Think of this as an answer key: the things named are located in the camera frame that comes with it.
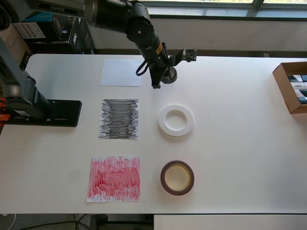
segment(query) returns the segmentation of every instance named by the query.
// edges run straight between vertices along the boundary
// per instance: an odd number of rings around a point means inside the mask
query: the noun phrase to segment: sheet of paper
[[[139,201],[140,157],[93,157],[87,202]]]
[[[138,138],[139,100],[102,100],[98,137],[101,139]]]
[[[141,77],[135,74],[142,60],[106,59],[100,86],[141,86]]]

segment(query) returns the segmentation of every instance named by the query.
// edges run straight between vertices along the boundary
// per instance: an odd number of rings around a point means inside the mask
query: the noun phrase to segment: wall
[[[168,49],[306,51],[306,22],[152,19]],[[91,28],[98,49],[135,49],[125,34]]]

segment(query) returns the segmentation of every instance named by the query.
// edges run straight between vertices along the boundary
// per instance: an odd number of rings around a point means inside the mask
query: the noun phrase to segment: black scribbles
[[[138,99],[102,100],[99,138],[137,138],[139,131]]]

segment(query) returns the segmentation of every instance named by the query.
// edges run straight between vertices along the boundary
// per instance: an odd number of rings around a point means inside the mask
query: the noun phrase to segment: black box
[[[21,23],[13,23],[26,43],[59,41],[66,16],[36,12]]]
[[[94,54],[95,45],[86,21],[82,18],[76,18],[75,23],[77,31],[81,35],[81,39],[85,47],[85,53]]]
[[[34,54],[85,54],[81,36],[75,23],[66,21],[60,41],[28,44]]]

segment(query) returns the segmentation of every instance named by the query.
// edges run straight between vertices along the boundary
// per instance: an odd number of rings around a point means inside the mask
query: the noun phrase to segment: white tape roll
[[[186,123],[186,125],[183,129],[174,130],[171,127],[167,126],[167,124],[165,122],[165,117],[171,111],[180,111],[184,114],[184,116],[186,117],[187,123]],[[160,112],[159,125],[160,125],[161,129],[163,130],[163,132],[165,132],[166,134],[173,136],[173,137],[181,137],[181,136],[186,135],[187,133],[189,133],[192,130],[193,116],[192,116],[192,113],[190,112],[190,110],[187,109],[186,107],[182,106],[182,105],[178,105],[178,104],[169,105],[169,106],[165,107]]]

